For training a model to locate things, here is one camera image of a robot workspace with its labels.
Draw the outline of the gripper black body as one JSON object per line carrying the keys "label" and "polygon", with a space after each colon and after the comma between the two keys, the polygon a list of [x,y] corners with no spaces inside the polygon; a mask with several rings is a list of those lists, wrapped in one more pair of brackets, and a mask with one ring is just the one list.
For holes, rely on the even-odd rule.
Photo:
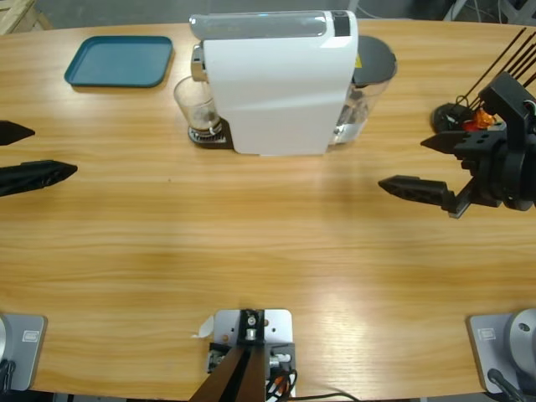
{"label": "gripper black body", "polygon": [[461,167],[472,176],[460,192],[466,204],[527,211],[534,206],[534,139],[512,150],[502,137],[467,138],[460,145]]}

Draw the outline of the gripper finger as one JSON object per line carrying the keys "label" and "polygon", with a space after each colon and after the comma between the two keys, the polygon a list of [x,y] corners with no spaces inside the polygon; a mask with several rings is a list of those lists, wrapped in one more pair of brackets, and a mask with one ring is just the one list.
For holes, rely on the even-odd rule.
{"label": "gripper finger", "polygon": [[492,155],[506,141],[505,131],[444,131],[420,145],[456,158],[483,158]]}
{"label": "gripper finger", "polygon": [[35,131],[12,121],[0,121],[0,146],[7,146],[12,143],[31,137]]}
{"label": "gripper finger", "polygon": [[438,206],[454,219],[459,219],[468,207],[477,201],[477,192],[472,181],[458,194],[451,191],[445,182],[412,176],[395,175],[380,180],[378,185],[395,197]]}
{"label": "gripper finger", "polygon": [[35,191],[60,183],[78,167],[66,162],[41,160],[1,168],[1,196]]}

